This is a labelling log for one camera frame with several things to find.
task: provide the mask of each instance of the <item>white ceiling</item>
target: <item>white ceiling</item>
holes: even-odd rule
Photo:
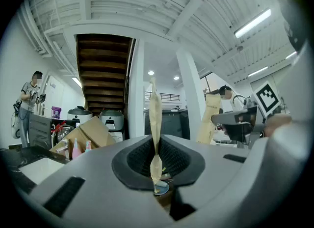
[[[145,72],[154,69],[173,84],[173,77],[180,74],[175,55],[179,46],[191,51],[200,75],[212,71],[230,84],[245,80],[249,73],[266,65],[271,72],[292,61],[285,59],[294,50],[285,33],[277,0],[196,0],[201,5],[195,12],[187,6],[190,1],[28,0],[28,3],[40,36],[59,60],[60,69],[72,73],[77,72],[75,53],[69,45],[73,39],[64,32],[74,23],[77,33],[83,24],[109,26],[106,28],[118,28],[115,34],[149,42],[145,44],[145,59],[149,61],[145,62]],[[267,8],[271,8],[271,17],[236,39],[234,32]],[[182,21],[183,16],[187,21],[181,23],[178,32],[168,34],[174,22]],[[38,36],[28,28],[22,12],[20,17],[36,45]],[[241,52],[237,50],[239,46],[243,46]]]
[[[199,72],[204,70],[200,64],[196,63]],[[154,76],[163,84],[178,86],[182,83],[176,51],[167,49],[152,43],[145,43],[144,46],[144,81],[149,82],[151,75],[149,71],[154,71]]]

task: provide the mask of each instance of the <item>jeans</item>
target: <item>jeans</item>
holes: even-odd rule
[[[22,147],[29,147],[29,143],[27,141],[27,134],[29,138],[29,116],[33,112],[27,111],[26,109],[20,107],[19,111],[19,122],[20,122],[20,135],[22,141]]]

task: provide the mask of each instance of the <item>railing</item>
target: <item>railing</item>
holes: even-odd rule
[[[145,92],[145,100],[150,100],[151,94],[152,94],[151,92]],[[161,93],[160,96],[161,96],[161,100],[180,101],[180,95]]]

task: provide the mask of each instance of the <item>purple container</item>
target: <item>purple container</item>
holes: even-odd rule
[[[60,119],[61,108],[52,107],[51,108],[51,117],[55,119]]]

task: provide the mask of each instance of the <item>kitchen counter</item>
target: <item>kitchen counter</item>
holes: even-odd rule
[[[36,162],[42,158],[50,158],[56,162],[66,164],[69,161],[64,156],[55,154],[40,146],[22,148],[20,151],[6,150],[0,152],[0,157],[7,166],[13,183],[29,194],[36,184],[25,176],[19,168]]]

